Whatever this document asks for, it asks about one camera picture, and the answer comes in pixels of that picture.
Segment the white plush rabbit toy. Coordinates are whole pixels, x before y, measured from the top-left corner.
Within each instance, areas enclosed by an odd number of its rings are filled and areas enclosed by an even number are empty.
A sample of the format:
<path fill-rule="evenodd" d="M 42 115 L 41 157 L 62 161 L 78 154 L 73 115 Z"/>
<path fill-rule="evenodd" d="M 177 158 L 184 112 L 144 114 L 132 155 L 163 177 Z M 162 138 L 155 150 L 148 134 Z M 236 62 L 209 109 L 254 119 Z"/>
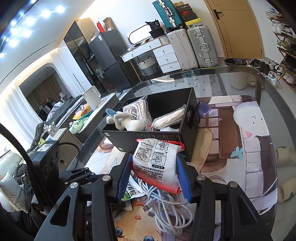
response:
<path fill-rule="evenodd" d="M 107 108 L 106 123 L 109 125 L 115 124 L 115 127 L 119 131 L 143 131 L 145 130 L 145 123 L 141 120 L 132 120 L 129 113 L 123 113 L 121 111 L 114 111 Z"/>

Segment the green snack packet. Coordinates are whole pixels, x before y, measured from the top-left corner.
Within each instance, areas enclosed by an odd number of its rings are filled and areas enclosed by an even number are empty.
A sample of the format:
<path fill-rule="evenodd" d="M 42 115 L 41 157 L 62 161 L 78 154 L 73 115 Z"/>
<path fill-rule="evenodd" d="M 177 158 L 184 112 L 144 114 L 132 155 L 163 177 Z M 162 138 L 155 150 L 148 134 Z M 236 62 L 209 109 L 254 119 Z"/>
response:
<path fill-rule="evenodd" d="M 138 183 L 133 179 L 132 176 L 129 177 L 125 194 L 121 201 L 128 201 L 134 198 L 140 198 L 145 196 L 145 193 L 142 191 Z"/>

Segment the black handbag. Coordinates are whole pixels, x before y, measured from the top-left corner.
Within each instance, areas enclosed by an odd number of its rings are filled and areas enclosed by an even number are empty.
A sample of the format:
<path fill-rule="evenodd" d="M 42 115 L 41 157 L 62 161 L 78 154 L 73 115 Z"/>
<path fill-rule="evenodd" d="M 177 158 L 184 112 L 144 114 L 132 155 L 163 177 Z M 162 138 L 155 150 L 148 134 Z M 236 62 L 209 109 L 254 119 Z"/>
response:
<path fill-rule="evenodd" d="M 158 37 L 165 35 L 165 31 L 161 27 L 158 20 L 154 20 L 152 22 L 145 22 L 145 23 L 150 26 L 151 31 L 149 33 L 151 34 L 153 39 L 156 39 Z"/>

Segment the white drawer desk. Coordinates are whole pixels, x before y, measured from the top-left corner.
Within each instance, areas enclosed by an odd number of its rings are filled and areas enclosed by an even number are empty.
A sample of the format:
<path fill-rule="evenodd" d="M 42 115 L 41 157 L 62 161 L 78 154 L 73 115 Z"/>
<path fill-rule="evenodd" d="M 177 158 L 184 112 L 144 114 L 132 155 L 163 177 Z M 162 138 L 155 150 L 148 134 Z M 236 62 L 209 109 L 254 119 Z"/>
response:
<path fill-rule="evenodd" d="M 121 55 L 121 59 L 127 62 L 134 58 L 140 60 L 143 56 L 154 58 L 164 74 L 181 70 L 177 55 L 166 35 L 128 49 Z"/>

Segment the red white wipes pack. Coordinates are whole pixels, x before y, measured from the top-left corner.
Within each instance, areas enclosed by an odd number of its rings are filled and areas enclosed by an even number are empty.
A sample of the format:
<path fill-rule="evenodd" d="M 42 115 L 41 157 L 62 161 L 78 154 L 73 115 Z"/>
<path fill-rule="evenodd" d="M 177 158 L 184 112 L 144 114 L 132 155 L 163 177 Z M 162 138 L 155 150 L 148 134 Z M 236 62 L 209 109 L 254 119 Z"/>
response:
<path fill-rule="evenodd" d="M 185 150 L 180 142 L 155 138 L 137 139 L 132 157 L 132 170 L 146 184 L 178 194 L 177 154 Z"/>

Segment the white bubble wrap piece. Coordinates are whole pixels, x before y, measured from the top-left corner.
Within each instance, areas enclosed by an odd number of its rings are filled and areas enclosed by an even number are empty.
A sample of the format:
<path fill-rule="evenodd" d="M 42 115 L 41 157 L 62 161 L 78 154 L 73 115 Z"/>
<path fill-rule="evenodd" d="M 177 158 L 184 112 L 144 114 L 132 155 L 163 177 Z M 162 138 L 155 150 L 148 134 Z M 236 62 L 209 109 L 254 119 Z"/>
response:
<path fill-rule="evenodd" d="M 179 129 L 178 128 L 172 128 L 170 126 L 167 126 L 167 127 L 161 128 L 159 131 L 160 132 L 178 132 Z"/>

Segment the black storage box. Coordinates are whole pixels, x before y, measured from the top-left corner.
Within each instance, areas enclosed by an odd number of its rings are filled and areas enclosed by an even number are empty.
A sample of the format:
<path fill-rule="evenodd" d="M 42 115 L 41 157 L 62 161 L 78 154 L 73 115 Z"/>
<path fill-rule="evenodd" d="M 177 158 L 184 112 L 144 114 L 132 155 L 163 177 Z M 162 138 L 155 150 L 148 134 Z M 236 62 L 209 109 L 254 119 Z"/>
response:
<path fill-rule="evenodd" d="M 129 153 L 135 151 L 137 139 L 155 138 L 180 142 L 185 146 L 183 154 L 186 160 L 191 161 L 200 121 L 199 107 L 193 88 L 130 98 L 118 111 L 129 113 L 132 120 L 143 121 L 145 130 L 119 131 L 115 124 L 106 123 L 101 131 L 119 150 Z M 178 128 L 179 131 L 159 131 L 167 126 Z"/>

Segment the black refrigerator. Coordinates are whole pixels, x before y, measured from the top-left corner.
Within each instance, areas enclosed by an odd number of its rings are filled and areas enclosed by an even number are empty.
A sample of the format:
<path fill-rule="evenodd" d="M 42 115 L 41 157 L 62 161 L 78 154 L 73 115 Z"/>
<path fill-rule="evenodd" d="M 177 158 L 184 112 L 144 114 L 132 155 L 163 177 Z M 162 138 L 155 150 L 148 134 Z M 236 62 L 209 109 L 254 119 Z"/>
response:
<path fill-rule="evenodd" d="M 107 79 L 118 92 L 132 88 L 140 82 L 132 63 L 124 62 L 121 58 L 127 50 L 127 45 L 119 31 L 110 30 L 99 33 L 90 42 L 89 47 Z"/>

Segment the stack of shoe boxes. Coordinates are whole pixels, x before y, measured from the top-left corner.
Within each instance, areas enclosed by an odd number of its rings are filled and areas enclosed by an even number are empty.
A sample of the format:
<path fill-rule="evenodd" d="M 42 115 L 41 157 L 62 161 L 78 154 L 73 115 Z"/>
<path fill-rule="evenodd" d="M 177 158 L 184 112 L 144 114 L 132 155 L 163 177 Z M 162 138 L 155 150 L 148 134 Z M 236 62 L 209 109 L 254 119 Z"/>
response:
<path fill-rule="evenodd" d="M 193 11 L 190 4 L 185 4 L 182 1 L 174 3 L 174 6 L 184 22 L 185 26 L 201 25 L 202 20 L 197 14 Z"/>

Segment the wooden shoe rack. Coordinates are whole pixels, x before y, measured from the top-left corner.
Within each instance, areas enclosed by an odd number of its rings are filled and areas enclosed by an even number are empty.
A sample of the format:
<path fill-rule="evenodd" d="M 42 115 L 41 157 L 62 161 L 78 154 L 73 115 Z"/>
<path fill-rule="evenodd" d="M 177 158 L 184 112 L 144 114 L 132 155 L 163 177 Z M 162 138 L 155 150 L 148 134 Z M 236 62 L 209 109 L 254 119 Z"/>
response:
<path fill-rule="evenodd" d="M 285 83 L 295 88 L 295 32 L 275 9 L 270 8 L 265 15 L 271 20 L 273 33 L 277 37 L 276 47 L 283 57 L 283 60 L 273 65 L 273 71 Z"/>

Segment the oval mirror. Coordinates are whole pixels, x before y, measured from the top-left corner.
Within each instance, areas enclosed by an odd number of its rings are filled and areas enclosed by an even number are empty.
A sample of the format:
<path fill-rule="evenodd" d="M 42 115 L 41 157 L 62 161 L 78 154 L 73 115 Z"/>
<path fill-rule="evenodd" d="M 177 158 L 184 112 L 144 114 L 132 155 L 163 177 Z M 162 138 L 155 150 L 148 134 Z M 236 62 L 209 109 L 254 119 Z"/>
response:
<path fill-rule="evenodd" d="M 151 27 L 148 24 L 145 24 L 136 30 L 132 31 L 128 36 L 128 42 L 131 45 L 136 45 L 138 43 L 141 43 L 147 39 L 151 39 L 152 36 L 150 34 Z"/>

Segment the grey side cabinet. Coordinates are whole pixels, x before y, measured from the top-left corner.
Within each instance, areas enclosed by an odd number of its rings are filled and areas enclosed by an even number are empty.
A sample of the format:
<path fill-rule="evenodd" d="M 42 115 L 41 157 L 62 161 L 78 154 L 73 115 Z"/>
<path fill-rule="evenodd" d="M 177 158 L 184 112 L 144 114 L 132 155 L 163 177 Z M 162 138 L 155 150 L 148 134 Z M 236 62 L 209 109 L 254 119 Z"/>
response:
<path fill-rule="evenodd" d="M 86 123 L 83 125 L 81 130 L 74 135 L 74 137 L 79 142 L 84 144 L 106 116 L 105 110 L 107 108 L 115 107 L 118 102 L 119 100 L 116 93 L 111 93 L 103 97 L 102 103 L 90 114 L 90 117 L 88 118 L 88 120 L 86 120 Z M 58 132 L 55 134 L 55 136 L 48 136 L 46 140 L 48 140 L 49 138 L 51 138 L 52 140 L 58 140 L 60 136 L 63 136 L 65 133 L 72 134 L 71 132 L 69 132 L 69 123 L 73 121 L 72 118 L 75 114 L 75 111 L 77 111 L 79 107 L 83 104 L 86 104 L 86 100 L 81 97 L 59 120 L 59 122 L 57 123 Z"/>

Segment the white electric kettle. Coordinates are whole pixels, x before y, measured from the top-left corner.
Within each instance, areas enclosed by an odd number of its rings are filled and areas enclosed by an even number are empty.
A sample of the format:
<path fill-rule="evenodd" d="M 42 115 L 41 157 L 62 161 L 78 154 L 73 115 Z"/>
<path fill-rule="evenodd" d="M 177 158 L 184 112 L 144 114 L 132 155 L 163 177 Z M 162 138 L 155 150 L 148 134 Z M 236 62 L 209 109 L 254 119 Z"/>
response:
<path fill-rule="evenodd" d="M 88 88 L 82 95 L 91 109 L 96 109 L 102 103 L 101 94 L 95 86 Z"/>

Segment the wooden door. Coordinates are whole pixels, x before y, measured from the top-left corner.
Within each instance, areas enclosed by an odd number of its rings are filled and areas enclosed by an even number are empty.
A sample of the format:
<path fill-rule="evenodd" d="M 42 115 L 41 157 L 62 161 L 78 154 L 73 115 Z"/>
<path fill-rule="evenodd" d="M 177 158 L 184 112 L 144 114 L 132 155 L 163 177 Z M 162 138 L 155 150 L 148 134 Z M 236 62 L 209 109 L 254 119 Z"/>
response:
<path fill-rule="evenodd" d="M 228 58 L 264 57 L 263 42 L 248 1 L 205 1 Z"/>

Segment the black dark glass cabinet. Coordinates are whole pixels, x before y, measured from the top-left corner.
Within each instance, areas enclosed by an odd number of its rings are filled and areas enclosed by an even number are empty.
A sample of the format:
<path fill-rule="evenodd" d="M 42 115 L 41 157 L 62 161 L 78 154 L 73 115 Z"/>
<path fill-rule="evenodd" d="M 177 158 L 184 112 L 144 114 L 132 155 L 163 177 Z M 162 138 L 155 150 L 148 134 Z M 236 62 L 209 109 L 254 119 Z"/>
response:
<path fill-rule="evenodd" d="M 89 47 L 91 38 L 97 32 L 98 30 L 90 18 L 75 20 L 65 35 L 64 42 L 88 82 L 95 86 L 102 96 L 105 96 L 107 90 L 101 83 L 102 78 L 96 73 L 99 64 Z"/>

